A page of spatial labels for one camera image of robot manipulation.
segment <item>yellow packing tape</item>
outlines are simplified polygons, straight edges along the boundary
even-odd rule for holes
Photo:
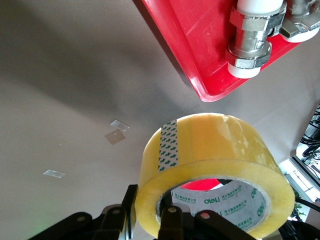
[[[211,178],[224,185],[210,191],[179,187]],[[142,228],[155,238],[165,193],[193,215],[213,210],[256,239],[281,227],[294,208],[292,188],[258,132],[238,118],[215,113],[172,121],[145,147],[135,209]]]

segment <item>red plastic container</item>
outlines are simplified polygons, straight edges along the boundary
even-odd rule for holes
[[[142,0],[199,98],[213,102],[247,79],[232,76],[225,51],[236,28],[229,22],[236,0]],[[262,69],[296,47],[280,35],[268,39],[270,60]]]

